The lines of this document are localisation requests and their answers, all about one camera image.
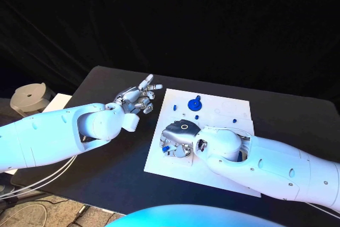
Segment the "robotic hand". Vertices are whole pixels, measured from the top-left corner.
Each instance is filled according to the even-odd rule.
[[[245,131],[246,135],[241,136],[232,130],[238,131],[209,126],[200,129],[187,120],[176,121],[161,134],[164,155],[182,158],[193,152],[216,174],[265,195],[340,211],[340,164],[282,142]]]
[[[0,172],[48,165],[107,144],[121,128],[135,131],[141,109],[153,110],[150,75],[124,90],[112,103],[88,104],[36,114],[0,127]]]

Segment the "black curtain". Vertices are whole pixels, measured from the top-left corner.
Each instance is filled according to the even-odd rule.
[[[102,65],[340,104],[339,4],[0,0],[0,54],[58,92]]]

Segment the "paper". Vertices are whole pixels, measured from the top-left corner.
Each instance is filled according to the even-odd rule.
[[[200,95],[203,106],[197,112],[193,112],[187,108],[187,102],[197,95]],[[242,129],[254,135],[254,122],[248,101],[167,89],[144,171],[261,197],[258,191],[215,174],[193,153],[187,158],[164,157],[160,148],[161,132],[176,120],[182,119],[194,122],[200,128],[205,125],[231,127]]]

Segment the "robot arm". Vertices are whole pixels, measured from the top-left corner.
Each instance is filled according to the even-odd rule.
[[[176,121],[163,131],[160,146],[169,144],[164,155],[184,157],[194,152],[216,174],[265,195],[340,211],[340,164],[282,142],[249,134],[239,136],[232,130],[200,129],[187,120]]]
[[[0,172],[43,166],[107,144],[121,128],[135,131],[140,110],[153,110],[153,75],[107,105],[94,103],[36,114],[0,127]]]

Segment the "black table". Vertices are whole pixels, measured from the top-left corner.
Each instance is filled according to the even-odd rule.
[[[95,67],[66,107],[108,103],[117,93],[138,85],[147,74]],[[226,85],[157,76],[154,111],[140,116],[135,132],[124,129],[101,148],[81,154],[65,174],[42,191],[128,214],[166,204],[199,204],[259,216],[288,226],[339,226],[340,220],[305,203],[265,195],[256,198],[144,172],[166,88],[248,100],[255,134],[288,143],[313,155],[340,162],[340,117],[331,102]],[[65,164],[20,169],[12,183],[27,186]]]

